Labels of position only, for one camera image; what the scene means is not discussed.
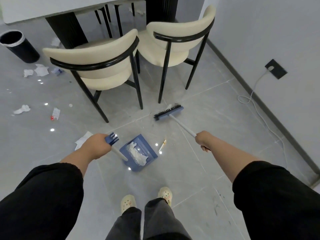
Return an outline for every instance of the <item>white tabletop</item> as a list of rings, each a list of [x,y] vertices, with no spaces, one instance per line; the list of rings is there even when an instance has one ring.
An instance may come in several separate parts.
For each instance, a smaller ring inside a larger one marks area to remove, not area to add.
[[[1,0],[6,24],[83,9],[115,0]]]

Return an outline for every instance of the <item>wall outlet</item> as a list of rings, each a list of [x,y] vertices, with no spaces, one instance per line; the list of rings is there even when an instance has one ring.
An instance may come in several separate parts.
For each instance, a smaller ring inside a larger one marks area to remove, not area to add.
[[[277,79],[280,79],[281,77],[283,77],[284,75],[287,74],[287,71],[281,66],[279,65],[274,59],[270,60],[270,62],[268,64],[265,65],[265,68],[269,68],[273,66],[273,70],[270,71],[273,76],[275,76]]]

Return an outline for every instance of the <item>dustpan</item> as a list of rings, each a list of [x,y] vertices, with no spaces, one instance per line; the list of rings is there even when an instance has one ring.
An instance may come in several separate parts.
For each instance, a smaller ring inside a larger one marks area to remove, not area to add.
[[[129,145],[131,142],[137,143],[135,149],[137,149],[138,153],[148,157],[146,159],[146,165],[141,166],[137,164],[134,161],[133,157],[130,155],[129,151],[127,150],[127,145]],[[148,144],[148,142],[142,136],[142,134],[138,135],[133,140],[129,141],[123,147],[121,147],[120,152],[128,159],[128,161],[122,159],[123,163],[127,167],[131,168],[131,170],[134,172],[141,171],[144,167],[152,163],[158,157],[158,155],[154,152],[154,150],[151,148],[151,146]]]

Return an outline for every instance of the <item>table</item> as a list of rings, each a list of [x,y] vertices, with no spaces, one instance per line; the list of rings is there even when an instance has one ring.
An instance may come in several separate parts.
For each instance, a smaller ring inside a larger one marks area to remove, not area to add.
[[[73,11],[115,0],[1,0],[6,24],[45,17],[66,49],[88,42]],[[147,24],[174,22],[178,0],[146,0]]]

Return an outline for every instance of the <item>hand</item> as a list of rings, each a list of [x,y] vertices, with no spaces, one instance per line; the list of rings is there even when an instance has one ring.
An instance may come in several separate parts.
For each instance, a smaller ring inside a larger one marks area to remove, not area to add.
[[[90,156],[92,160],[98,159],[111,151],[111,146],[106,143],[106,134],[94,134],[90,136],[81,146],[79,150]]]
[[[210,141],[214,138],[208,131],[201,131],[197,133],[195,141],[201,146],[202,150],[209,152],[210,151]]]

